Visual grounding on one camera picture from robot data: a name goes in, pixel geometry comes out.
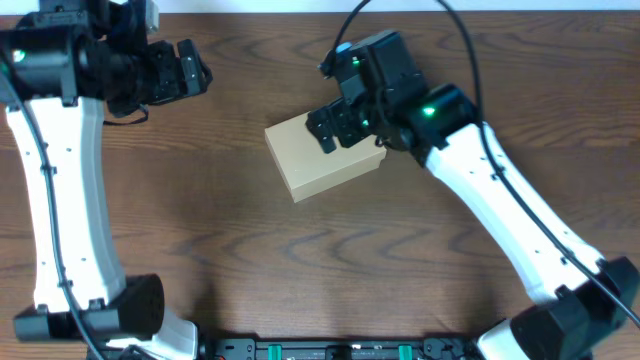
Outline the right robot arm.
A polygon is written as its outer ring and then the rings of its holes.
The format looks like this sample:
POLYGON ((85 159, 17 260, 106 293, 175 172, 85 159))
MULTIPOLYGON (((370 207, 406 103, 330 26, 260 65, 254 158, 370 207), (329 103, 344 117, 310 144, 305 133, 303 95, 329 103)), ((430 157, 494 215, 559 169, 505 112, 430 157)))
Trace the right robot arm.
POLYGON ((514 267, 531 308, 472 340, 481 359, 589 359, 627 320, 639 271, 569 229, 505 154, 479 109, 448 84, 398 103, 338 98, 311 111, 325 153, 367 137, 410 153, 470 209, 514 267))

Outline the brown cardboard box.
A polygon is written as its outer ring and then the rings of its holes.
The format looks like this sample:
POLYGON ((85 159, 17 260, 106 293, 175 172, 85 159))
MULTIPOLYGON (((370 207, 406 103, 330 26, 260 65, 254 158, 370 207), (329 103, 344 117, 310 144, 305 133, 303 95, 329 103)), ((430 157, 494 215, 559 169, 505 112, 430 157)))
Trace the brown cardboard box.
POLYGON ((351 148, 325 154, 305 126, 307 113, 265 129, 265 140, 293 199, 298 203, 379 168, 387 150, 370 136, 351 148))

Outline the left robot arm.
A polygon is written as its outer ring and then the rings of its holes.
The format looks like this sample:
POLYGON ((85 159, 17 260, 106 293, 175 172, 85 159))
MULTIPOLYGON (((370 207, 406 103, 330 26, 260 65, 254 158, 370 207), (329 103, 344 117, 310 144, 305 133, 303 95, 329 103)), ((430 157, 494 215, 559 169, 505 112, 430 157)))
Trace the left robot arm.
POLYGON ((20 151, 36 244, 22 342, 87 345, 92 359, 203 359, 199 327, 177 316, 155 274, 129 276, 113 242, 102 167, 105 126, 204 94, 194 43, 150 42, 152 1, 43 1, 1 34, 1 100, 20 151))

